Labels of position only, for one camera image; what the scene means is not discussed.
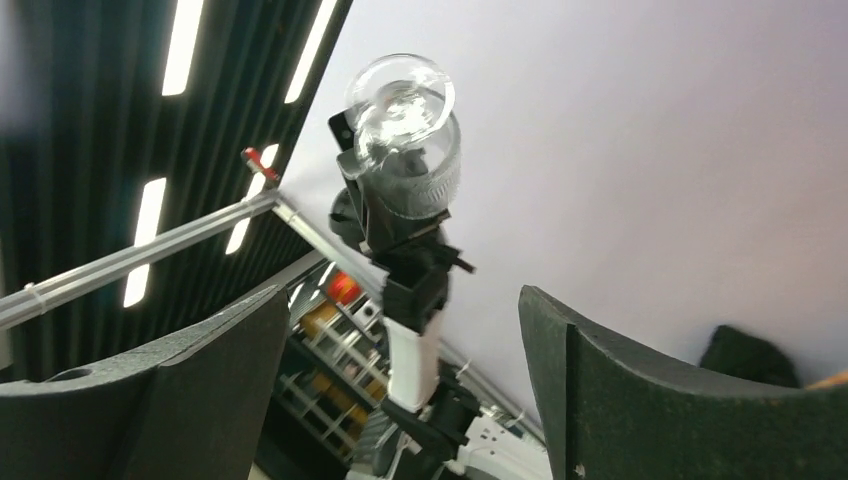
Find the wine glass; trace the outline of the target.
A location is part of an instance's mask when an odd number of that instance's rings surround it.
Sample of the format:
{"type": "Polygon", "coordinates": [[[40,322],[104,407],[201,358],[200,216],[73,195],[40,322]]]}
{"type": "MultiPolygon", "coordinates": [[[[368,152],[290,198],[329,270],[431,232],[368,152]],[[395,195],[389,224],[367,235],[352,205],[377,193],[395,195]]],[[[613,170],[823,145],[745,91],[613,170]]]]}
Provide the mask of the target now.
{"type": "Polygon", "coordinates": [[[389,54],[354,77],[346,100],[359,170],[372,178],[385,207],[412,220],[447,210],[461,172],[450,76],[421,55],[389,54]]]}

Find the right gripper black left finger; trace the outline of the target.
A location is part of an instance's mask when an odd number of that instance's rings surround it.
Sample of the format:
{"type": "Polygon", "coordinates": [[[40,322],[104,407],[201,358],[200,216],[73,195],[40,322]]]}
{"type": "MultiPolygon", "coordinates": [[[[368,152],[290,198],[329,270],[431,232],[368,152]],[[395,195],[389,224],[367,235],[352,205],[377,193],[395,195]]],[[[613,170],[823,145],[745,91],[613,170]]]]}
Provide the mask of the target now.
{"type": "Polygon", "coordinates": [[[245,479],[289,332],[274,285],[42,382],[1,387],[5,479],[245,479]]]}

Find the black cloth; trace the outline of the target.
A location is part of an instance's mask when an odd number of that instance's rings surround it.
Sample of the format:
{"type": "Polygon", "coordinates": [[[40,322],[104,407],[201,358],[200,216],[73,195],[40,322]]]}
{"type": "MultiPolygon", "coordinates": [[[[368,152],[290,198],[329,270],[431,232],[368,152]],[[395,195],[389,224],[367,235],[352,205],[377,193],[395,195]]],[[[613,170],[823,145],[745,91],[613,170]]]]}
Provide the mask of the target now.
{"type": "Polygon", "coordinates": [[[781,349],[731,325],[713,330],[698,366],[758,383],[801,387],[793,362],[781,349]]]}

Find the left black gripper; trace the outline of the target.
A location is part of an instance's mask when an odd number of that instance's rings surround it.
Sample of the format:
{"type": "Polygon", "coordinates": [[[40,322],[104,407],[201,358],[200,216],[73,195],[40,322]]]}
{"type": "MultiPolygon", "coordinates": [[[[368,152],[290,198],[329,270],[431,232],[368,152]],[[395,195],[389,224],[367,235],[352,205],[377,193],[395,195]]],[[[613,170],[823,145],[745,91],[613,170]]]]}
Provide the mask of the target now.
{"type": "Polygon", "coordinates": [[[381,290],[384,315],[423,332],[449,299],[451,269],[473,274],[476,267],[447,243],[442,223],[451,218],[448,211],[419,220],[385,212],[372,178],[359,170],[350,116],[344,110],[328,119],[345,183],[332,203],[329,226],[350,248],[370,252],[371,263],[388,273],[381,290]]]}

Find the storage shelf with boxes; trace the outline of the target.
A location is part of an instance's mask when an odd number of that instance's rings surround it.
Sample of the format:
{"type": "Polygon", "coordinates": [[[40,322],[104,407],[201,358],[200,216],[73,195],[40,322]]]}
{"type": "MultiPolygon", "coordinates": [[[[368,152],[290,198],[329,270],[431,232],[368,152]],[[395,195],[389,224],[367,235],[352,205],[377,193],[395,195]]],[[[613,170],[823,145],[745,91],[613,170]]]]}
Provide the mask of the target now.
{"type": "Polygon", "coordinates": [[[377,304],[335,263],[290,283],[291,332],[275,401],[337,460],[349,464],[386,394],[388,348],[377,304]]]}

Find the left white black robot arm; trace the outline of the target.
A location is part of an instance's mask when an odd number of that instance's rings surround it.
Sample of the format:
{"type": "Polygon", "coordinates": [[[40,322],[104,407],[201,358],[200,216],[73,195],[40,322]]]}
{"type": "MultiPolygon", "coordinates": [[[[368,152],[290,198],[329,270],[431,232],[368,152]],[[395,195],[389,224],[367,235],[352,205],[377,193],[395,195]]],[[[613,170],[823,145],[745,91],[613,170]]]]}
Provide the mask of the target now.
{"type": "Polygon", "coordinates": [[[366,131],[351,111],[329,119],[341,152],[349,212],[335,208],[333,231],[387,273],[381,289],[389,381],[368,422],[352,479],[548,479],[546,451],[484,413],[479,399],[440,358],[449,273],[463,267],[442,234],[457,162],[458,127],[447,122],[449,158],[424,163],[425,148],[389,147],[388,158],[361,172],[357,142],[366,131]]]}

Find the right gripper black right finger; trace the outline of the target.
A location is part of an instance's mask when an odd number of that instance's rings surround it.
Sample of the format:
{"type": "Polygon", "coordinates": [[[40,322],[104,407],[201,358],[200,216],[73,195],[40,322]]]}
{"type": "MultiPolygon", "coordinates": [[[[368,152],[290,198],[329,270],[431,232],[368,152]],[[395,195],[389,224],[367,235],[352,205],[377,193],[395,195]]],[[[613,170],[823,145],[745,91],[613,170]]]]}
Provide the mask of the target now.
{"type": "Polygon", "coordinates": [[[843,479],[847,389],[709,371],[599,325],[536,286],[521,335],[556,479],[843,479]]]}

